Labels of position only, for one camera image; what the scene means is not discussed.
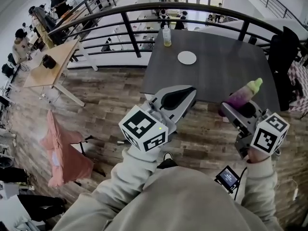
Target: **black shoe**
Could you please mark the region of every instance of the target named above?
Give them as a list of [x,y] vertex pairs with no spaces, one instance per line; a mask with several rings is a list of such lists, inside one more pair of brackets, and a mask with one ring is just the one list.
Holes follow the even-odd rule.
[[172,156],[172,154],[171,154],[170,152],[166,152],[166,153],[164,154],[163,161],[166,161],[166,160],[168,160],[168,159],[173,160],[173,156]]

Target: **pink cloth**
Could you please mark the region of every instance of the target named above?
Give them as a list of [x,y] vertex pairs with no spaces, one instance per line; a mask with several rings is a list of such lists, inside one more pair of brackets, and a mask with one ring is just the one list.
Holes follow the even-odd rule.
[[[48,185],[57,187],[69,181],[90,178],[94,163],[71,146],[71,144],[84,141],[82,135],[63,128],[51,110],[47,114],[47,121],[48,132],[40,144],[47,150],[52,167],[52,178]],[[59,166],[55,165],[52,154],[58,159]]]

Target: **green bottle cap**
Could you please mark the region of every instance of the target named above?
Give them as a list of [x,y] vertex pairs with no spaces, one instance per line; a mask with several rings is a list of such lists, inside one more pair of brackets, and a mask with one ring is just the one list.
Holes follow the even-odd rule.
[[262,78],[258,78],[255,81],[250,81],[247,86],[250,88],[250,90],[256,94],[260,90],[260,86],[262,85],[263,80]]

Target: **white table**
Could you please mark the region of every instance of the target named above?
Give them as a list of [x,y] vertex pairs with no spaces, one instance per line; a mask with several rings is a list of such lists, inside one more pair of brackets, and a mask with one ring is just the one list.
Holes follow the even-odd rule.
[[38,34],[34,31],[31,31],[30,34],[27,35],[27,38],[29,40],[29,44],[31,44],[31,46],[33,46],[35,44],[35,42],[38,40]]

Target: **yellow liquid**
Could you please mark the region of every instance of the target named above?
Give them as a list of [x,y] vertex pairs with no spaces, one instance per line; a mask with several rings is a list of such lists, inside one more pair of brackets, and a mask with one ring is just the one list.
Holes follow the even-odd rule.
[[171,46],[171,41],[169,41],[169,42],[164,42],[164,45],[165,45],[166,47],[170,47],[170,46]]

